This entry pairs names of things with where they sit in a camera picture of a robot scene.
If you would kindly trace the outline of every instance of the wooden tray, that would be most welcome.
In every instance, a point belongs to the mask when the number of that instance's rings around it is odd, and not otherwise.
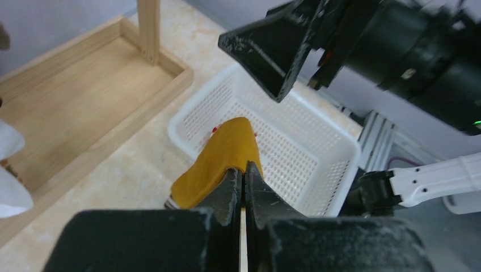
[[[0,78],[0,118],[27,142],[10,161],[35,203],[0,219],[0,247],[191,85],[159,48],[159,1],[137,4],[140,30],[115,18]]]

